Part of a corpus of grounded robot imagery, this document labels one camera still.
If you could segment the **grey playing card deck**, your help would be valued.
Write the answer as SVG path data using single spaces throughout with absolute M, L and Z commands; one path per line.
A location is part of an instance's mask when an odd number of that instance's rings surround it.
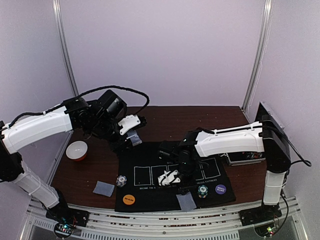
M 130 140 L 133 147 L 143 142 L 136 130 L 129 130 L 126 134 L 127 134 L 127 139 Z

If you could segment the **mixed colour chip stack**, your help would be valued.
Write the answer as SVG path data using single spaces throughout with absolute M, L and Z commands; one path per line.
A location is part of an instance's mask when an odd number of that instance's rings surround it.
M 206 198 L 208 195 L 208 187 L 205 185 L 200 185 L 197 189 L 197 194 L 199 198 Z

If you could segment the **blue white chip stack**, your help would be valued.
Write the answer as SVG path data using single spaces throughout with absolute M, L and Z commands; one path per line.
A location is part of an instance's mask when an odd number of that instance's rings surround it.
M 116 186 L 119 188 L 122 188 L 126 185 L 127 183 L 127 178 L 124 175 L 119 175 L 116 179 Z

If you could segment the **blue small blind button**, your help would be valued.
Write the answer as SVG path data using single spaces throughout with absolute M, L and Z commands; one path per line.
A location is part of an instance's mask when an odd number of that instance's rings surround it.
M 216 187 L 215 187 L 215 192 L 218 194 L 218 195 L 224 195 L 226 192 L 227 192 L 227 187 L 223 184 L 218 184 Z

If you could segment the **orange big blind button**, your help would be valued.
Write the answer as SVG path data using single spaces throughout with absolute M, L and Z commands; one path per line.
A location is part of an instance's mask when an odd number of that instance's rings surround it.
M 136 198 L 132 194 L 126 194 L 123 198 L 122 201 L 125 205 L 131 206 L 136 202 Z

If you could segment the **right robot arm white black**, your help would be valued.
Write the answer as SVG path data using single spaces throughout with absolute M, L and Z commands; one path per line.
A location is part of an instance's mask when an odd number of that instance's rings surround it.
M 239 212 L 243 226 L 281 217 L 279 201 L 283 183 L 291 167 L 287 136 L 273 118 L 265 115 L 251 124 L 208 130 L 197 128 L 186 133 L 176 144 L 163 141 L 158 157 L 177 164 L 176 170 L 164 171 L 157 180 L 161 187 L 187 181 L 203 158 L 230 153 L 261 153 L 266 161 L 266 177 L 262 203 Z

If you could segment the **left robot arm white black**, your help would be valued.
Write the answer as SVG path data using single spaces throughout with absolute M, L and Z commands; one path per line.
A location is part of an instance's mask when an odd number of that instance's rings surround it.
M 140 117 L 127 114 L 126 103 L 108 88 L 95 100 L 78 95 L 42 112 L 24 112 L 0 124 L 0 180 L 39 200 L 58 223 L 85 225 L 87 212 L 70 208 L 63 193 L 42 179 L 40 166 L 49 165 L 69 132 L 82 130 L 118 151 L 128 146 L 128 132 L 140 123 Z

